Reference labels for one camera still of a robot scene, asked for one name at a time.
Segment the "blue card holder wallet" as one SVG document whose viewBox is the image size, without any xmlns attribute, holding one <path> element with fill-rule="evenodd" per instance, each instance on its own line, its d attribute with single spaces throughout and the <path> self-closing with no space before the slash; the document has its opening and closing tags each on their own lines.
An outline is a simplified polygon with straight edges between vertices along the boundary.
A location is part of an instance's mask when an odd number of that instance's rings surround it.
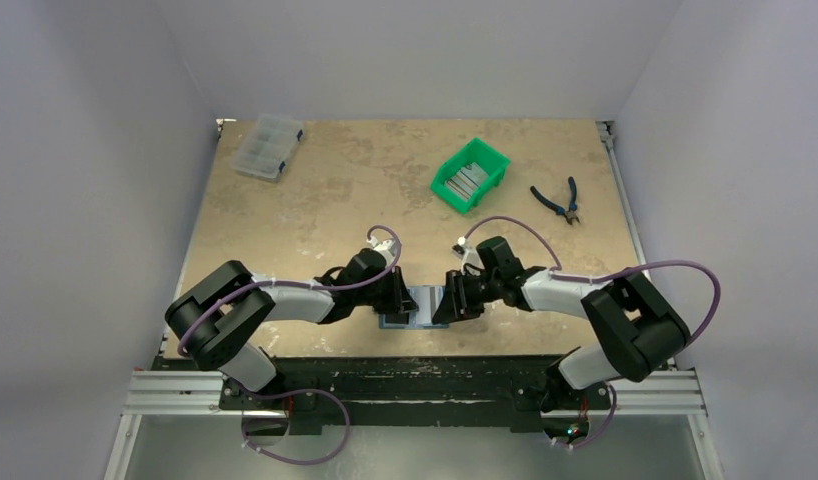
<svg viewBox="0 0 818 480">
<path fill-rule="evenodd" d="M 433 315 L 443 298 L 444 287 L 441 285 L 412 286 L 408 289 L 412 300 L 417 304 L 415 311 L 401 314 L 382 314 L 379 316 L 379 328 L 383 330 L 430 330 L 447 329 L 447 324 L 434 324 Z"/>
</svg>

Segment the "stack of credit cards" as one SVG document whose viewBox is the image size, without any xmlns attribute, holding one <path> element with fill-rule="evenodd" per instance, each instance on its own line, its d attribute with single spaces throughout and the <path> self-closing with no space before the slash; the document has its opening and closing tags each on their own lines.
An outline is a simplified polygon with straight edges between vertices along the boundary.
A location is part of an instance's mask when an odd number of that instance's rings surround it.
<svg viewBox="0 0 818 480">
<path fill-rule="evenodd" d="M 461 200 L 468 202 L 480 187 L 488 180 L 489 175 L 476 162 L 464 165 L 444 185 Z"/>
</svg>

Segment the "green plastic bin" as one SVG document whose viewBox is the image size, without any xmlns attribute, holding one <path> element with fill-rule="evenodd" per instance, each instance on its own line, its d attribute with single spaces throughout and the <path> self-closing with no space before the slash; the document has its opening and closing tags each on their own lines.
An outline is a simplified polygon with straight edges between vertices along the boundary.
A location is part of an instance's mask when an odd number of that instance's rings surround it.
<svg viewBox="0 0 818 480">
<path fill-rule="evenodd" d="M 474 138 L 440 166 L 430 189 L 455 211 L 466 214 L 501 183 L 509 165 L 508 157 Z"/>
</svg>

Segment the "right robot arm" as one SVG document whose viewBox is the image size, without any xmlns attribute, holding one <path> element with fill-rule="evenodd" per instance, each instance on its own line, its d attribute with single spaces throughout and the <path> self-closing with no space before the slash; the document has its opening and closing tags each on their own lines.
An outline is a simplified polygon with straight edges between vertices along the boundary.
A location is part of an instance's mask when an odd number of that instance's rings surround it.
<svg viewBox="0 0 818 480">
<path fill-rule="evenodd" d="M 476 319 L 496 301 L 587 320 L 596 343 L 575 349 L 549 369 L 546 392 L 558 406 L 573 405 L 587 387 L 607 380 L 640 382 L 690 343 L 684 320 L 641 272 L 608 281 L 564 279 L 548 268 L 524 267 L 501 236 L 472 252 L 478 272 L 447 272 L 433 324 Z"/>
</svg>

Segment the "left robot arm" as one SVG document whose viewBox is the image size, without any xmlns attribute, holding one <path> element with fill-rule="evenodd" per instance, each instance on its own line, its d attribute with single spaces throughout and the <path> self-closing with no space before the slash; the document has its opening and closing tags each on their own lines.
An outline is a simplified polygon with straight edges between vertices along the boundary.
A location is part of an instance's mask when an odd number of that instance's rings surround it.
<svg viewBox="0 0 818 480">
<path fill-rule="evenodd" d="M 258 328 L 271 321 L 328 325 L 357 307 L 379 315 L 418 309 L 394 255 L 364 248 L 344 266 L 308 283 L 255 280 L 238 260 L 223 263 L 175 300 L 164 320 L 178 337 L 181 355 L 201 371 L 220 371 L 244 388 L 257 408 L 277 405 L 283 376 L 269 355 L 251 344 Z"/>
</svg>

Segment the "clear plastic organizer box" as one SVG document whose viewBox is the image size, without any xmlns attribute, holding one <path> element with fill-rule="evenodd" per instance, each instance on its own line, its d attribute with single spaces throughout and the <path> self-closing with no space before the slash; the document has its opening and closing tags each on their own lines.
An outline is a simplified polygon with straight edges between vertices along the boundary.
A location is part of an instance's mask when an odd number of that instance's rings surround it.
<svg viewBox="0 0 818 480">
<path fill-rule="evenodd" d="M 267 182 L 278 182 L 305 134 L 305 122 L 260 114 L 234 154 L 234 172 Z"/>
</svg>

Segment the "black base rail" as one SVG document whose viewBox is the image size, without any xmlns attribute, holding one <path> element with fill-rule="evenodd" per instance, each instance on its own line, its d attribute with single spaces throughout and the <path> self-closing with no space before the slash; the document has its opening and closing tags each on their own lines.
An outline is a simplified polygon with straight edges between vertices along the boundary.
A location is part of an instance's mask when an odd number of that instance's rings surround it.
<svg viewBox="0 0 818 480">
<path fill-rule="evenodd" d="M 279 358 L 281 383 L 262 399 L 227 379 L 209 391 L 213 410 L 290 414 L 293 435 L 354 427 L 497 427 L 540 432 L 544 413 L 574 419 L 610 407 L 606 386 L 570 391 L 547 377 L 553 354 Z"/>
</svg>

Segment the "aluminium frame rail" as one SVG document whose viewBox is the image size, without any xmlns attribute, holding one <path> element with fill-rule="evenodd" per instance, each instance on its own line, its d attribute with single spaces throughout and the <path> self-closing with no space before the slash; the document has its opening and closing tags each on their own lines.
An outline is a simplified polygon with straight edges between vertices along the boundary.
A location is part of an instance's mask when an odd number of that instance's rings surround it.
<svg viewBox="0 0 818 480">
<path fill-rule="evenodd" d="M 324 390 L 345 405 L 470 405 L 511 407 L 537 412 L 549 399 L 547 368 L 554 355 L 421 356 L 421 357 L 289 357 L 276 363 L 283 390 L 295 390 L 300 405 L 315 402 L 308 389 Z M 562 399 L 550 415 L 573 415 L 587 405 L 592 411 L 614 406 L 626 415 L 696 415 L 706 411 L 692 371 L 659 369 L 636 383 L 612 380 Z M 199 371 L 187 360 L 158 358 L 154 369 L 133 374 L 128 391 L 130 411 L 217 412 L 260 405 L 247 398 L 219 371 Z"/>
</svg>

